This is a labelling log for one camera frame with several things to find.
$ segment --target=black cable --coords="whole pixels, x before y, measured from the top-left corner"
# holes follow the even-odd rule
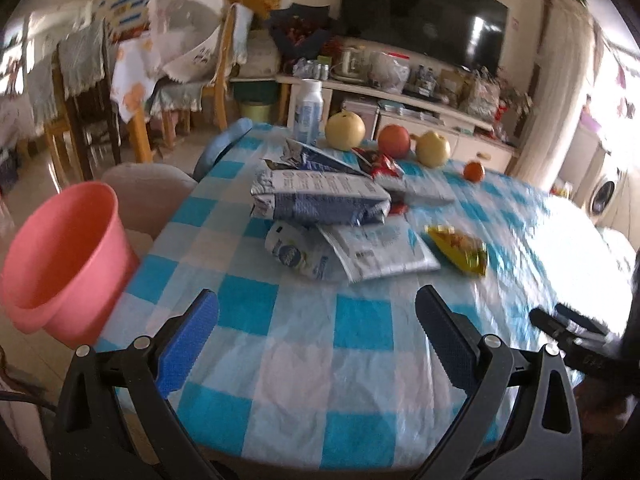
[[[53,413],[56,412],[56,407],[50,402],[27,394],[20,394],[17,392],[0,392],[0,400],[6,400],[7,402],[28,402],[29,404],[41,406]]]

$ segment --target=yellow snack bag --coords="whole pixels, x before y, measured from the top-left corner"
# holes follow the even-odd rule
[[[424,229],[442,253],[460,270],[484,276],[488,256],[485,243],[453,227],[436,225]]]

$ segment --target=blue gripper pad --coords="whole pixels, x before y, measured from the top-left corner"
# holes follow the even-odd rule
[[[471,394],[478,384],[478,330],[466,316],[450,311],[431,285],[418,291],[415,313],[451,384]]]
[[[179,390],[218,324],[218,298],[203,290],[184,314],[181,325],[158,358],[156,387],[163,399]]]

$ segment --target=pink bucket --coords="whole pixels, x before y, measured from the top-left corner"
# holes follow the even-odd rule
[[[43,328],[71,348],[93,344],[138,264],[113,189],[77,184],[40,206],[14,238],[2,304],[21,332]]]

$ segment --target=screw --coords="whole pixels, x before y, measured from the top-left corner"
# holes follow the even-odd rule
[[[86,357],[89,355],[90,350],[91,349],[87,345],[79,346],[78,349],[76,349],[76,355],[78,357]]]
[[[486,335],[484,336],[484,344],[489,348],[499,348],[502,341],[497,335]]]
[[[553,355],[553,356],[558,355],[560,353],[560,351],[558,350],[558,347],[556,345],[552,345],[552,344],[546,344],[545,345],[545,351],[549,355]]]
[[[149,339],[146,335],[142,335],[133,342],[133,348],[137,350],[144,350],[145,348],[149,348],[151,345],[151,339]]]

